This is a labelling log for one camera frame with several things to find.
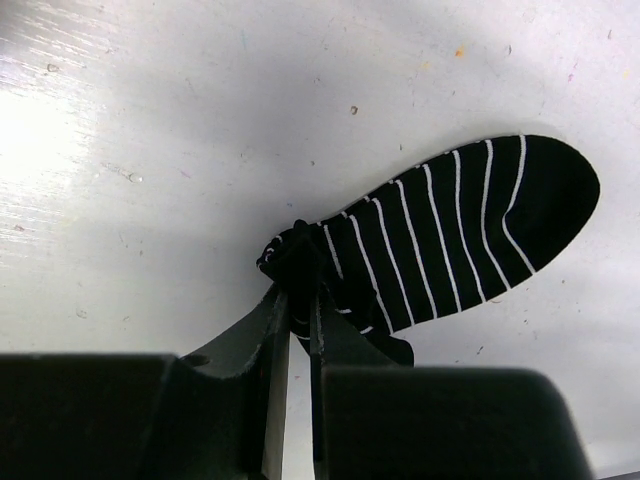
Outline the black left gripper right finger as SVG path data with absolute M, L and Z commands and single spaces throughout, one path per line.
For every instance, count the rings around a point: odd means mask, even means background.
M 564 399 L 526 369 L 406 367 L 318 294 L 310 312 L 319 479 L 588 479 Z

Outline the black white striped sock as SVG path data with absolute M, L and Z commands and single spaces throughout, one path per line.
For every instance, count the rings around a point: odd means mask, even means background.
M 483 304 L 554 260 L 593 214 L 598 176 L 576 149 L 539 135 L 479 140 L 421 162 L 337 214 L 277 234 L 258 269 L 290 300 L 310 343 L 309 310 L 329 297 L 401 365 L 396 333 Z

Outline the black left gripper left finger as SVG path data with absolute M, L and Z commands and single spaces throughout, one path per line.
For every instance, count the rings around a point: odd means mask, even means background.
M 278 479 L 289 352 L 277 288 L 185 356 L 5 354 L 5 479 Z

